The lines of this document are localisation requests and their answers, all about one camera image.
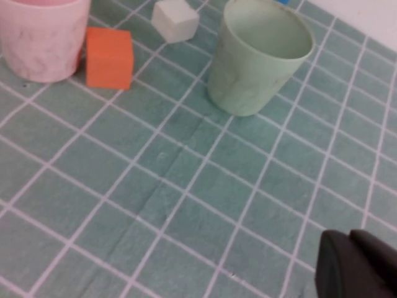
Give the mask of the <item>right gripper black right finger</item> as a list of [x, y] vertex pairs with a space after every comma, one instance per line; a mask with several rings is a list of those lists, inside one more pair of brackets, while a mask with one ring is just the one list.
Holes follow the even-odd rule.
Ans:
[[352, 230], [351, 239], [369, 262], [379, 286], [396, 297], [396, 249], [365, 230]]

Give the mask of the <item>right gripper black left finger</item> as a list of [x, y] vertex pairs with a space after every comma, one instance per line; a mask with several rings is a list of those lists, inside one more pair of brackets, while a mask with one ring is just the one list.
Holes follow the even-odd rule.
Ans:
[[351, 231], [321, 234], [314, 281], [318, 297], [391, 297], [379, 286]]

